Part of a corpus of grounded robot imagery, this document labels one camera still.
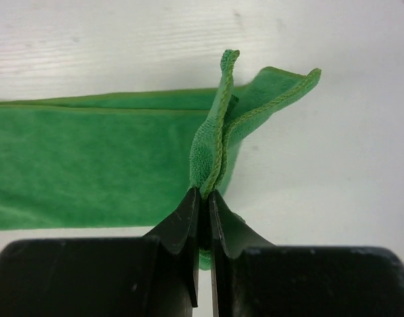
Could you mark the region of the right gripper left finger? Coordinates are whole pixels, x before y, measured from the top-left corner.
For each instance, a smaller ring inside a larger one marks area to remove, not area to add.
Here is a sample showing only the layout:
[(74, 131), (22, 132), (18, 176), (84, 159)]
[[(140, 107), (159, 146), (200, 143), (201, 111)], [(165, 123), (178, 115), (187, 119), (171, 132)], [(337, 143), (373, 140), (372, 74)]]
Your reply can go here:
[(17, 240), (0, 252), (0, 316), (191, 316), (200, 192), (141, 237)]

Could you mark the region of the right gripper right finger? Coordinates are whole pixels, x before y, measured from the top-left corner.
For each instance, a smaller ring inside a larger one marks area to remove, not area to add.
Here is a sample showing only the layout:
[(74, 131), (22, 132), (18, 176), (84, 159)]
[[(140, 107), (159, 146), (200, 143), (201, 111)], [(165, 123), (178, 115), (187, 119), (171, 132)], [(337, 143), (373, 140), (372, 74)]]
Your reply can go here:
[(275, 246), (208, 198), (215, 316), (404, 316), (404, 265), (369, 246)]

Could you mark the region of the green microfiber towel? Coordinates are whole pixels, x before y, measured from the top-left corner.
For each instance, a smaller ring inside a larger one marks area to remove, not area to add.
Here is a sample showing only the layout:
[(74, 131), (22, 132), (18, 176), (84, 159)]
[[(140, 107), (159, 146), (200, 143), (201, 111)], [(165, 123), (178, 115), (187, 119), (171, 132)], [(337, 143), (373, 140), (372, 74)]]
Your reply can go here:
[(261, 69), (237, 87), (0, 101), (0, 230), (155, 226), (184, 193), (224, 193), (241, 143), (319, 82)]

